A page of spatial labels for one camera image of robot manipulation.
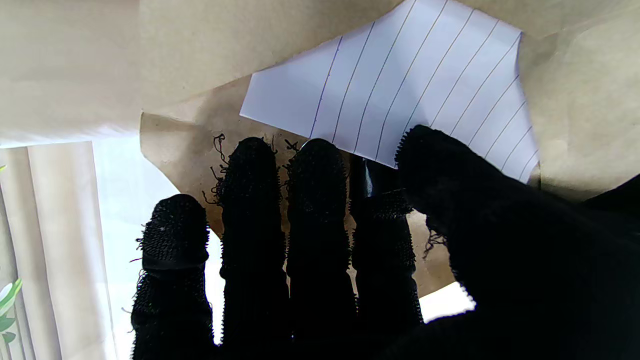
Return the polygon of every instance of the lined paper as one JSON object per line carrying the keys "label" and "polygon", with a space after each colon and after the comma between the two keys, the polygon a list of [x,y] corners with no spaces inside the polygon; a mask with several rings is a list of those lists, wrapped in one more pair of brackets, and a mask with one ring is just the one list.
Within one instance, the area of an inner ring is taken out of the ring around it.
{"label": "lined paper", "polygon": [[453,0],[377,21],[255,73],[240,114],[395,167],[424,124],[526,181],[538,163],[516,66],[521,32]]}

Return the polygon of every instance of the green plant leaf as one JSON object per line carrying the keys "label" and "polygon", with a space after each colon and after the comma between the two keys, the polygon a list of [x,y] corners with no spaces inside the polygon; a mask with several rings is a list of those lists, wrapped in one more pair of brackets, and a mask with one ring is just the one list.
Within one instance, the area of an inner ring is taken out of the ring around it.
{"label": "green plant leaf", "polygon": [[2,338],[4,339],[4,343],[9,344],[15,340],[15,334],[12,332],[6,332],[2,334]]}
{"label": "green plant leaf", "polygon": [[8,318],[6,315],[0,316],[0,331],[5,331],[15,323],[14,318]]}
{"label": "green plant leaf", "polygon": [[15,283],[12,285],[11,290],[5,296],[4,299],[0,300],[0,316],[6,314],[9,309],[13,306],[15,302],[15,297],[18,295],[18,291],[22,288],[22,279],[17,279]]}

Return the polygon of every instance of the frayed thread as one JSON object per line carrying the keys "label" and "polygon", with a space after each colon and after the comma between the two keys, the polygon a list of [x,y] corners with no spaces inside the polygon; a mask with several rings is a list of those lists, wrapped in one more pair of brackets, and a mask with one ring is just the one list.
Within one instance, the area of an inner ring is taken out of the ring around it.
{"label": "frayed thread", "polygon": [[220,176],[216,175],[216,171],[213,169],[213,167],[209,167],[209,169],[211,169],[211,173],[213,174],[213,177],[216,178],[216,185],[213,186],[209,190],[209,192],[211,192],[211,194],[213,194],[213,199],[214,200],[210,201],[207,198],[207,193],[204,190],[202,190],[202,197],[204,198],[204,202],[206,202],[207,204],[210,204],[210,205],[218,205],[218,206],[220,205],[220,201],[218,200],[218,197],[219,197],[219,194],[220,194],[220,184],[221,184],[222,180],[224,179],[223,175],[227,173],[228,166],[229,166],[229,162],[227,162],[227,157],[225,156],[224,152],[222,151],[222,141],[224,139],[226,139],[224,133],[221,133],[220,135],[215,136],[213,138],[213,147],[214,147],[214,149],[216,149],[218,154],[220,154],[220,160],[224,163],[224,165],[220,164]]}

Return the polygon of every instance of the ruled line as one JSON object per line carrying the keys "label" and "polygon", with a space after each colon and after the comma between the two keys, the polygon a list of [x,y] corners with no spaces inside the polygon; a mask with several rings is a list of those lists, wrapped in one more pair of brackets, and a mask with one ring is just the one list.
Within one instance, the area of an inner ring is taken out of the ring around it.
{"label": "ruled line", "polygon": [[385,58],[385,61],[382,63],[382,67],[380,68],[380,72],[378,73],[378,77],[376,77],[376,81],[373,83],[373,87],[371,88],[371,92],[369,93],[369,97],[367,98],[367,102],[364,104],[364,109],[362,110],[362,116],[360,117],[360,125],[358,126],[358,134],[356,135],[356,144],[353,147],[353,152],[356,151],[356,149],[358,148],[358,140],[360,139],[360,130],[362,129],[362,121],[364,120],[364,114],[367,111],[367,107],[369,106],[369,101],[371,100],[371,95],[373,95],[373,91],[376,89],[376,85],[378,84],[378,80],[380,80],[380,75],[382,75],[382,70],[384,70],[385,65],[387,64],[387,60],[389,60],[389,55],[391,55],[391,51],[393,51],[394,46],[396,45],[396,41],[398,40],[398,37],[400,36],[400,33],[402,32],[402,28],[404,27],[404,24],[406,24],[406,20],[409,18],[409,14],[411,14],[411,11],[413,10],[413,6],[415,5],[417,0],[413,0],[413,4],[411,4],[411,8],[409,8],[409,12],[406,13],[406,16],[404,17],[404,21],[402,22],[402,25],[400,25],[400,29],[398,30],[398,34],[396,34],[396,38],[394,39],[393,44],[391,44],[391,48],[389,49],[389,52],[387,53],[387,57]]}
{"label": "ruled line", "polygon": [[518,115],[518,113],[520,112],[520,110],[524,107],[524,104],[526,104],[527,101],[523,101],[522,104],[520,105],[520,107],[516,110],[516,112],[513,114],[513,116],[509,119],[509,121],[507,122],[507,124],[502,128],[502,131],[498,134],[498,137],[495,138],[495,140],[493,141],[493,144],[491,144],[491,147],[489,148],[489,150],[487,150],[486,154],[484,155],[484,158],[486,159],[487,156],[489,156],[489,153],[491,152],[491,150],[493,149],[493,146],[495,145],[495,143],[498,142],[498,139],[500,139],[500,136],[502,136],[502,133],[504,133],[504,131],[507,129],[507,127],[509,126],[509,124],[511,123],[511,121],[516,117],[516,115]]}
{"label": "ruled line", "polygon": [[436,17],[436,19],[433,21],[433,24],[431,24],[431,27],[429,28],[429,31],[427,31],[427,34],[424,35],[424,39],[422,40],[422,43],[420,44],[420,47],[418,48],[418,51],[415,53],[415,56],[413,57],[413,60],[411,61],[411,65],[409,65],[409,69],[406,70],[406,73],[404,74],[404,78],[402,79],[402,82],[400,82],[400,86],[398,87],[398,90],[396,91],[394,99],[391,100],[391,105],[389,106],[389,109],[387,110],[387,114],[385,115],[385,120],[382,122],[382,128],[380,129],[380,139],[378,139],[378,148],[376,149],[376,158],[375,158],[375,160],[378,160],[378,153],[380,152],[380,143],[382,142],[382,134],[383,134],[383,132],[385,130],[385,124],[387,123],[387,118],[389,117],[389,113],[391,112],[391,108],[394,107],[394,102],[396,101],[396,98],[398,97],[398,94],[400,93],[400,89],[402,89],[402,85],[404,84],[404,81],[406,80],[406,77],[409,75],[409,71],[411,71],[411,68],[413,67],[413,63],[415,62],[415,59],[418,57],[418,54],[420,54],[420,51],[422,50],[422,46],[424,46],[424,43],[429,38],[429,35],[431,34],[431,31],[436,26],[436,23],[438,22],[438,19],[442,15],[442,12],[444,11],[444,7],[447,6],[448,2],[449,2],[449,0],[445,0],[444,4],[442,5],[442,9],[440,9],[440,13]]}
{"label": "ruled line", "polygon": [[524,140],[524,138],[527,136],[527,134],[529,134],[529,131],[531,131],[531,129],[533,129],[533,126],[529,126],[527,132],[524,133],[524,135],[522,135],[522,137],[520,138],[518,143],[513,147],[513,149],[511,150],[511,152],[507,156],[507,158],[504,160],[504,163],[502,164],[502,167],[500,168],[500,171],[504,170],[504,167],[507,165],[507,161],[509,161],[509,158],[511,157],[511,155],[513,155],[513,153],[516,151],[518,146],[520,146],[520,143],[522,142],[522,140]]}
{"label": "ruled line", "polygon": [[538,153],[538,151],[540,151],[539,149],[536,150],[536,152],[533,153],[533,155],[531,155],[531,157],[529,158],[529,160],[527,161],[527,163],[524,165],[524,168],[522,168],[522,171],[520,172],[520,177],[518,177],[518,180],[522,181],[522,176],[524,175],[524,170],[527,170],[527,167],[529,166],[529,163],[531,162],[531,160],[533,160],[533,158],[536,156],[536,154]]}
{"label": "ruled line", "polygon": [[480,84],[480,87],[478,88],[478,90],[476,90],[476,93],[474,94],[474,96],[471,98],[471,100],[469,101],[469,103],[467,104],[467,107],[465,108],[465,110],[462,112],[462,115],[460,115],[460,118],[458,118],[458,121],[456,122],[456,125],[453,127],[453,129],[451,130],[451,132],[449,133],[449,136],[451,136],[453,134],[453,132],[456,130],[456,128],[458,127],[458,124],[460,124],[460,120],[462,120],[462,118],[465,116],[465,114],[467,113],[467,110],[469,110],[469,106],[471,106],[471,104],[474,102],[474,100],[476,99],[476,96],[478,95],[478,93],[480,92],[480,90],[482,89],[482,87],[484,86],[484,84],[487,82],[487,80],[489,80],[489,78],[491,77],[491,75],[493,74],[493,72],[495,71],[495,69],[498,68],[498,66],[500,65],[500,63],[502,63],[502,61],[504,60],[504,58],[511,52],[511,50],[513,49],[513,46],[518,42],[518,39],[520,39],[520,35],[518,35],[516,37],[516,40],[513,42],[513,44],[511,44],[511,47],[509,48],[509,50],[507,50],[506,53],[504,53],[504,55],[502,55],[502,57],[500,58],[500,60],[498,61],[497,64],[495,64],[495,66],[493,67],[493,69],[491,70],[491,72],[489,72],[489,74],[486,76],[486,78],[484,79],[484,81]]}
{"label": "ruled line", "polygon": [[438,63],[438,66],[436,66],[436,69],[433,71],[433,74],[431,74],[431,77],[429,78],[429,81],[427,82],[427,86],[424,87],[424,90],[422,91],[422,94],[420,94],[420,97],[418,98],[418,102],[415,104],[415,107],[413,108],[413,111],[411,112],[411,115],[409,116],[409,120],[407,120],[406,125],[404,125],[404,131],[403,134],[406,132],[406,128],[409,126],[409,124],[411,123],[411,120],[413,119],[413,115],[415,114],[415,111],[418,109],[418,106],[420,105],[420,102],[422,101],[422,97],[424,97],[424,94],[427,92],[427,89],[429,88],[429,85],[431,84],[431,82],[433,81],[433,78],[436,76],[436,74],[438,73],[438,69],[440,69],[440,66],[442,65],[442,63],[444,62],[444,60],[447,58],[447,55],[449,54],[449,51],[451,51],[451,48],[453,47],[453,44],[456,43],[456,41],[458,40],[458,37],[460,36],[460,34],[462,34],[462,31],[465,29],[465,27],[467,26],[467,24],[469,23],[469,19],[471,19],[471,15],[473,15],[474,11],[476,9],[471,10],[471,12],[469,13],[469,16],[467,17],[467,21],[465,21],[465,24],[462,25],[462,28],[460,29],[460,31],[458,32],[458,34],[456,35],[456,37],[453,39],[453,41],[451,42],[451,45],[449,45],[449,48],[447,49],[447,51],[444,53],[444,56],[442,56],[442,59],[440,59],[440,63]]}
{"label": "ruled line", "polygon": [[489,35],[486,36],[486,39],[483,41],[483,43],[480,45],[480,47],[478,47],[478,50],[476,51],[476,53],[471,57],[471,60],[469,60],[469,62],[467,63],[467,66],[465,66],[464,69],[462,69],[462,72],[460,73],[460,76],[458,76],[458,78],[456,79],[456,82],[453,84],[453,87],[451,88],[451,90],[449,91],[449,93],[447,94],[447,97],[444,99],[444,102],[442,103],[442,105],[440,106],[440,109],[438,109],[438,112],[436,113],[436,116],[433,118],[433,121],[431,122],[431,125],[429,126],[433,126],[433,124],[436,123],[436,120],[438,120],[438,116],[440,115],[440,112],[442,111],[442,109],[444,108],[444,105],[447,103],[447,101],[449,100],[449,97],[451,96],[451,94],[453,93],[453,90],[456,89],[456,85],[458,85],[458,82],[460,81],[460,79],[462,78],[462,75],[464,75],[465,71],[467,71],[467,68],[469,67],[469,65],[471,65],[471,63],[474,61],[474,59],[476,58],[476,56],[478,55],[478,53],[480,53],[480,50],[483,48],[483,46],[485,45],[485,43],[487,42],[487,40],[489,40],[489,38],[491,37],[491,35],[493,34],[493,31],[495,30],[495,28],[498,26],[498,23],[500,22],[500,20],[496,20],[495,24],[493,25],[493,28],[491,29],[491,32],[489,32]]}
{"label": "ruled line", "polygon": [[333,130],[333,138],[331,139],[331,143],[335,141],[335,134],[338,132],[338,123],[340,122],[340,114],[342,114],[342,107],[344,106],[344,100],[347,98],[347,93],[349,92],[351,81],[353,80],[353,76],[356,74],[356,69],[358,68],[360,59],[362,58],[362,53],[364,53],[364,48],[367,46],[367,43],[369,42],[369,37],[371,36],[371,31],[373,31],[373,26],[375,24],[376,24],[375,21],[371,23],[371,27],[369,28],[369,33],[367,34],[367,38],[364,40],[364,45],[362,46],[362,50],[360,50],[360,55],[358,56],[356,65],[353,67],[353,72],[351,73],[351,77],[349,78],[349,83],[347,84],[347,88],[344,91],[344,96],[342,97],[342,102],[340,103],[340,110],[338,110],[338,119],[335,121],[335,129]]}
{"label": "ruled line", "polygon": [[489,118],[489,116],[491,116],[491,114],[493,113],[493,111],[495,110],[495,107],[498,106],[498,103],[500,103],[500,100],[502,100],[502,97],[504,97],[504,94],[507,93],[507,91],[509,91],[509,89],[513,86],[513,84],[518,80],[518,78],[520,78],[520,75],[516,75],[516,78],[512,80],[512,82],[509,84],[509,86],[507,86],[506,89],[504,89],[504,91],[502,92],[502,94],[500,95],[500,97],[498,98],[498,100],[495,101],[495,104],[493,104],[493,106],[491,107],[491,110],[489,110],[489,113],[486,114],[486,116],[484,117],[484,120],[482,120],[482,123],[480,123],[480,126],[478,127],[478,129],[476,129],[476,132],[474,133],[473,136],[471,136],[471,140],[469,140],[469,143],[467,145],[471,145],[471,143],[474,141],[474,139],[476,138],[476,135],[478,135],[478,133],[480,132],[480,129],[482,129],[482,127],[484,126],[484,124],[486,123],[486,119]]}
{"label": "ruled line", "polygon": [[335,57],[338,55],[338,50],[340,49],[341,43],[342,43],[342,37],[340,37],[340,40],[338,40],[338,45],[335,47],[335,53],[333,54],[331,65],[329,65],[329,71],[326,72],[326,78],[324,79],[324,85],[322,87],[322,91],[320,92],[320,100],[318,100],[318,107],[316,108],[314,123],[311,125],[311,133],[309,133],[309,138],[311,138],[311,136],[314,134],[314,129],[316,128],[316,121],[318,118],[318,112],[320,111],[320,103],[322,102],[322,95],[324,95],[324,89],[326,88],[326,83],[329,81],[329,75],[331,74],[331,69],[333,68],[333,63],[335,62]]}

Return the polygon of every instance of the curtain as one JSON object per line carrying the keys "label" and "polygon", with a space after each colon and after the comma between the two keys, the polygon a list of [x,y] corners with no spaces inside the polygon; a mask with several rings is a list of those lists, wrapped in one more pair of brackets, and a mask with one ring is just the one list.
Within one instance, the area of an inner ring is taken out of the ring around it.
{"label": "curtain", "polygon": [[23,280],[8,356],[116,359],[91,142],[3,149],[0,165],[0,280]]}

